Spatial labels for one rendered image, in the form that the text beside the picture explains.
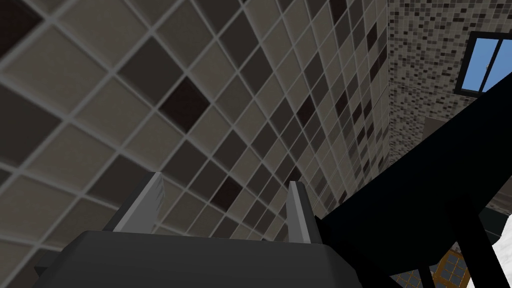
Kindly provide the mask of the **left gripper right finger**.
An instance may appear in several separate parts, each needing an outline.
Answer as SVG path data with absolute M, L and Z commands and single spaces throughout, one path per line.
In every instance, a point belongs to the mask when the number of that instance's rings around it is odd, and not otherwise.
M 291 181 L 289 183 L 286 213 L 289 242 L 304 244 L 322 243 L 305 185 L 300 181 Z

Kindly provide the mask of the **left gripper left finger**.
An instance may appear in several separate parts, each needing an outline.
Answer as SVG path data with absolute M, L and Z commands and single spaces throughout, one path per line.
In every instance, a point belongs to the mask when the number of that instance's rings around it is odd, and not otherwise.
M 102 229 L 150 234 L 165 198 L 161 172 L 148 172 Z

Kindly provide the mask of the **yellow framed glass door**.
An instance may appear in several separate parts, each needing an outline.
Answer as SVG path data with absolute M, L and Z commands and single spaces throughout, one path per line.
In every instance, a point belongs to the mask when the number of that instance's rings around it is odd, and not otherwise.
M 452 249 L 429 271 L 435 288 L 467 288 L 471 278 L 462 254 Z M 392 275 L 391 279 L 403 288 L 426 288 L 417 269 Z

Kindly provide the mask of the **black framed window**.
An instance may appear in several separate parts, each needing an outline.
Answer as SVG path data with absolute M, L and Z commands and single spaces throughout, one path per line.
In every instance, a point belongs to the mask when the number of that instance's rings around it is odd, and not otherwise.
M 506 77 L 512 80 L 512 32 L 470 32 L 453 93 L 478 98 Z

